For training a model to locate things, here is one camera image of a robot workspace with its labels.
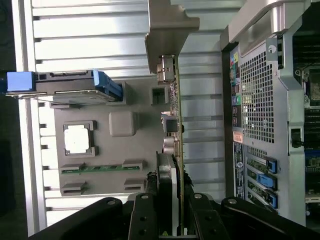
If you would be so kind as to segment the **green motherboard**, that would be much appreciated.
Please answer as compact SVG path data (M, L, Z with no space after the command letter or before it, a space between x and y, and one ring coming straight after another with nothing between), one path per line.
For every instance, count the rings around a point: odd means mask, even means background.
M304 68L320 68L320 35L293 37L293 66L295 71ZM305 156L305 214L320 215L320 105L310 105L304 94Z

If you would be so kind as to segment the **disk with blue carrier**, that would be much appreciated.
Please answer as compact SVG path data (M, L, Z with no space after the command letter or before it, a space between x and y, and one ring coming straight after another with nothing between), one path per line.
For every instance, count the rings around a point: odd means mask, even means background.
M103 71L7 72L0 94L26 98L52 97L55 105L97 105L123 100L123 87Z

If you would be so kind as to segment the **grey parts rack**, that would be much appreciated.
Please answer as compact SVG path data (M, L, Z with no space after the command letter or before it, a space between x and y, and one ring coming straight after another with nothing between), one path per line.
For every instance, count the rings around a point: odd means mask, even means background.
M104 104L69 105L54 110L59 188L63 196L142 192L146 175L157 168L163 148L162 112L169 109L164 90L154 80L121 81L123 99ZM65 149L64 131L84 125L86 153ZM81 167L139 166L140 170L62 174Z

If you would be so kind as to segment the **CPU socket silver frame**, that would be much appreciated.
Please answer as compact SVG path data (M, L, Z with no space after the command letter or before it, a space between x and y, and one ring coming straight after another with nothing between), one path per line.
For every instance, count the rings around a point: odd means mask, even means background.
M297 69L295 75L303 88L307 102L311 106L320 105L320 68Z

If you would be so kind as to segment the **silver CPU chip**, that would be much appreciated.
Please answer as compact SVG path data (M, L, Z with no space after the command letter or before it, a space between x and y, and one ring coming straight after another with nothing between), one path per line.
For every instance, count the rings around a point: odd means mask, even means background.
M70 154L84 154L90 148L89 130L84 125L70 125L64 131L65 150Z

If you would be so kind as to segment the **grey open PC case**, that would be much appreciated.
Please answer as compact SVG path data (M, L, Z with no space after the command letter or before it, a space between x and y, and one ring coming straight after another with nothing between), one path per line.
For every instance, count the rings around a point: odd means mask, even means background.
M268 12L239 41L229 42L230 23L220 36L226 198L270 208L306 227L307 240L320 240L320 215L306 215L304 90L293 53L293 37L320 36L320 0L290 28L272 30L271 20L288 13L288 6ZM268 171L265 157L277 160L277 174ZM277 178L277 191L258 183L257 174ZM277 209L266 191L277 194Z

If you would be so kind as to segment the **green RAM stick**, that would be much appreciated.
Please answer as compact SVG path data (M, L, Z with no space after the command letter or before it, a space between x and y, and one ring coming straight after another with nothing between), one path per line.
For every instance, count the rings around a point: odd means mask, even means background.
M117 172L117 171L138 171L139 166L122 166L122 165L100 165L84 166L79 169L62 170L62 174L84 174L96 172Z

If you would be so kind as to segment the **blue card retention clip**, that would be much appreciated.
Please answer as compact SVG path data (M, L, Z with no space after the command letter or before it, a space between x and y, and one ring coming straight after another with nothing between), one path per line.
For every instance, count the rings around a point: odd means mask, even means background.
M266 201L269 203L269 205L277 209L278 208L278 196L272 191L266 191Z
M272 157L266 156L265 157L265 164L267 170L272 174L278 173L278 161Z
M278 190L278 180L274 176L259 173L256 175L256 181L268 189L271 189L273 191Z

